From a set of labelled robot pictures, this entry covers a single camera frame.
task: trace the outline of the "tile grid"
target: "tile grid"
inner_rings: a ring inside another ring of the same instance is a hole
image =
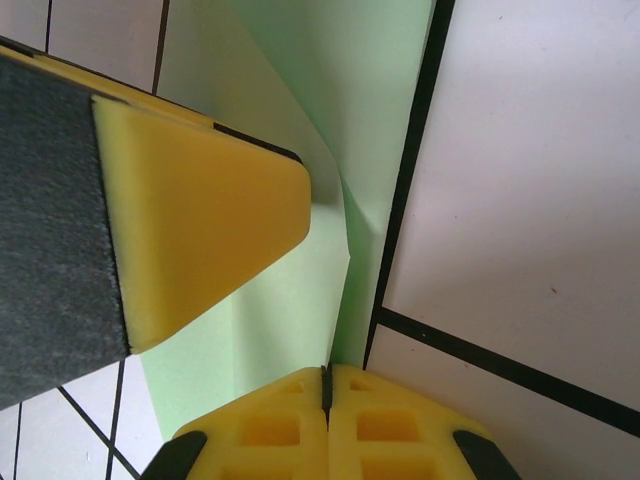
[[[640,438],[640,412],[580,388],[510,358],[466,342],[383,306],[411,182],[433,99],[455,0],[437,0],[409,117],[402,160],[396,182],[383,258],[369,324],[363,368],[371,354],[378,325],[468,362],[516,385],[536,392],[604,424]]]
[[[131,462],[127,460],[127,458],[122,454],[122,452],[116,447],[115,439],[118,428],[118,419],[120,417],[120,403],[122,399],[122,386],[124,382],[124,372],[125,372],[125,361],[122,360],[118,366],[118,379],[116,384],[116,395],[114,399],[113,406],[113,420],[111,425],[110,438],[102,433],[100,428],[96,425],[96,423],[89,417],[89,415],[85,412],[85,410],[78,404],[78,402],[71,396],[71,394],[66,390],[65,387],[58,387],[58,392],[65,398],[65,400],[69,403],[69,405],[76,411],[76,413],[84,420],[84,422],[89,426],[89,428],[93,431],[93,433],[98,437],[98,439],[105,445],[108,449],[108,461],[107,468],[105,473],[105,479],[110,480],[113,470],[113,459],[114,457],[120,462],[120,464],[125,468],[125,470],[131,475],[132,478],[138,479],[140,478],[140,474],[137,470],[131,465]],[[15,455],[13,461],[13,480],[18,480],[18,460],[20,453],[20,433],[22,426],[22,406],[23,403],[20,402],[18,406],[18,427],[16,432],[16,447],[15,447]],[[0,480],[5,480],[2,474],[0,474]]]
[[[125,456],[122,454],[122,452],[120,452],[120,450],[115,446],[118,417],[120,416],[119,404],[120,404],[121,393],[118,394],[118,392],[122,392],[122,384],[124,381],[124,363],[125,363],[124,360],[121,361],[118,369],[118,380],[116,384],[116,397],[114,399],[114,408],[113,408],[114,418],[112,423],[111,438],[107,438],[107,436],[104,433],[102,433],[102,430],[100,430],[100,428],[91,419],[91,417],[87,415],[87,413],[80,406],[80,404],[78,404],[78,402],[75,401],[75,399],[64,387],[58,387],[58,391],[60,392],[60,394],[67,400],[67,402],[69,402],[71,407],[76,411],[78,415],[80,415],[80,417],[85,421],[85,423],[89,426],[89,428],[91,428],[93,433],[96,434],[98,439],[100,439],[100,441],[109,450],[109,457],[111,458],[111,466],[109,465],[109,463],[107,463],[107,472],[105,473],[106,480],[111,479],[111,473],[113,468],[113,457],[118,459],[118,461],[122,464],[122,466],[127,470],[127,472],[129,472],[129,474],[134,479],[140,478],[140,474],[136,471],[133,465],[131,465],[131,462],[129,462],[129,460],[127,460]]]

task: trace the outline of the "white tile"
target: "white tile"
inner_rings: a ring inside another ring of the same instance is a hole
[[[640,409],[640,9],[457,2],[385,305]]]
[[[126,468],[118,461],[117,458],[113,459],[113,470],[111,470],[111,480],[133,480],[133,477]]]
[[[54,1],[49,53],[151,90],[162,0]]]
[[[0,412],[0,475],[5,480],[13,478],[17,431],[18,405],[14,405]]]
[[[98,479],[106,465],[106,446],[57,390],[24,402],[18,479]]]
[[[483,423],[522,478],[637,478],[640,439],[378,326],[368,370]]]
[[[0,35],[44,51],[49,0],[0,0]]]
[[[78,402],[107,438],[111,437],[111,420],[117,379],[118,364],[114,363],[65,385],[67,392]]]
[[[140,358],[131,356],[124,371],[116,447],[142,472],[162,443]]]

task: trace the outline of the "black rubber strip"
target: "black rubber strip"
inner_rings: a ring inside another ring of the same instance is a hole
[[[162,12],[160,13],[160,28],[158,29],[158,47],[156,49],[156,64],[153,70],[153,84],[151,93],[158,93],[158,83],[160,82],[160,70],[162,69],[162,57],[164,56],[164,40],[167,36],[167,23],[169,21],[169,0],[163,0]]]
[[[453,432],[453,439],[477,480],[522,480],[491,440],[467,430]]]
[[[49,0],[47,8],[47,34],[44,40],[44,51],[49,53],[49,37],[51,36],[51,13],[53,12],[53,0]]]
[[[247,135],[246,133],[239,132],[238,130],[234,130],[233,128],[229,128],[219,123],[214,123],[213,129],[226,135],[235,137],[244,142],[252,143],[254,145],[257,145],[258,147],[264,148],[265,150],[269,150],[270,152],[282,155],[283,157],[290,158],[291,160],[295,160],[298,163],[302,163],[302,160],[300,160],[300,157],[297,154],[295,154],[291,150],[287,150],[286,148],[278,147],[277,145],[265,142],[264,140],[252,137],[251,135]]]
[[[22,428],[22,402],[18,405],[18,430],[16,431],[16,452],[13,457],[13,480],[18,476],[18,451],[20,450],[20,430]]]
[[[153,457],[140,480],[187,480],[206,443],[207,435],[199,430],[168,441]]]
[[[640,438],[640,412],[386,308],[378,324]]]
[[[95,424],[95,422],[91,420],[89,415],[87,415],[87,412],[85,412],[82,409],[82,407],[78,404],[78,402],[75,401],[75,399],[69,394],[69,392],[67,392],[67,390],[64,387],[58,387],[58,391],[67,400],[67,402],[69,402],[69,405],[73,407],[76,413],[80,415],[80,418],[82,418],[85,421],[85,423],[89,426],[89,428],[93,430],[93,433],[96,434],[96,436],[100,439],[100,441],[104,443],[104,445],[107,448],[109,449],[113,448],[113,455],[120,461],[120,463],[125,468],[125,470],[127,470],[127,472],[129,472],[129,474],[134,479],[138,480],[140,478],[140,474],[136,471],[135,468],[133,468],[133,465],[131,465],[129,460],[127,460],[124,457],[124,455],[122,455],[120,450],[118,450],[118,448],[111,443],[111,441],[107,438],[107,436],[104,433],[102,433],[102,430],[100,430],[100,428]]]
[[[118,363],[118,378],[116,380],[116,394],[113,400],[113,416],[111,417],[111,434],[109,435],[111,445],[116,444],[116,433],[118,431],[118,420],[120,419],[120,402],[122,400],[122,384],[124,383],[124,360]],[[113,450],[109,447],[109,455],[107,457],[106,480],[111,480],[111,472],[113,471]]]
[[[322,410],[327,419],[327,430],[329,430],[329,417],[333,406],[333,365],[322,366],[320,372],[322,378]]]
[[[402,225],[402,217],[404,209],[407,205],[409,197],[409,189],[411,188],[411,179],[416,167],[420,143],[424,127],[427,123],[427,115],[433,98],[433,90],[436,86],[436,78],[442,60],[442,52],[444,51],[447,33],[449,32],[449,24],[451,23],[451,15],[455,0],[436,0],[433,10],[433,17],[427,37],[427,44],[420,66],[416,91],[413,96],[413,104],[409,115],[409,125],[407,127],[407,136],[404,141],[404,149],[402,151],[402,159],[400,160],[400,170],[398,179],[396,180],[396,190],[393,195],[391,204],[391,215],[389,217],[389,225],[387,228],[387,238],[382,253],[382,262],[380,264],[380,275],[378,277],[378,285],[376,286],[375,299],[373,303],[374,315],[369,324],[369,334],[367,336],[367,346],[364,354],[363,368],[367,368],[369,354],[371,353],[371,345],[376,329],[375,311],[382,307],[384,294],[389,281],[389,273],[391,272],[391,264],[393,255],[398,243],[400,235],[400,226]]]
[[[0,35],[0,47],[8,48],[9,50],[13,50],[20,55],[25,55],[27,57],[33,58],[34,50],[31,47],[27,47],[22,43],[11,40],[10,38],[3,37]]]

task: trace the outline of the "yellow plastic block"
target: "yellow plastic block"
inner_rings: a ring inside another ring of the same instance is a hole
[[[334,367],[331,480],[475,480],[452,434],[478,423],[375,375]]]
[[[306,236],[305,168],[211,128],[94,96],[132,351],[180,330]]]
[[[306,368],[185,425],[208,437],[188,480],[325,480],[321,390]]]

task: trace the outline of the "square hole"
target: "square hole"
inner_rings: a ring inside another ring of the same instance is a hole
[[[419,442],[415,416],[402,409],[377,408],[358,414],[358,441]]]
[[[438,480],[433,462],[424,459],[363,458],[362,480]]]
[[[371,391],[371,387],[368,384],[366,384],[362,380],[358,380],[357,378],[354,378],[353,380],[351,380],[351,382],[349,382],[349,388],[351,390],[356,390],[358,392],[370,392]]]
[[[245,420],[240,445],[287,447],[300,443],[300,419],[291,414],[262,413]]]
[[[284,393],[304,393],[304,382],[299,380],[297,382],[290,383],[282,390]]]
[[[226,467],[221,480],[291,480],[293,473],[285,468],[273,470],[260,466]]]

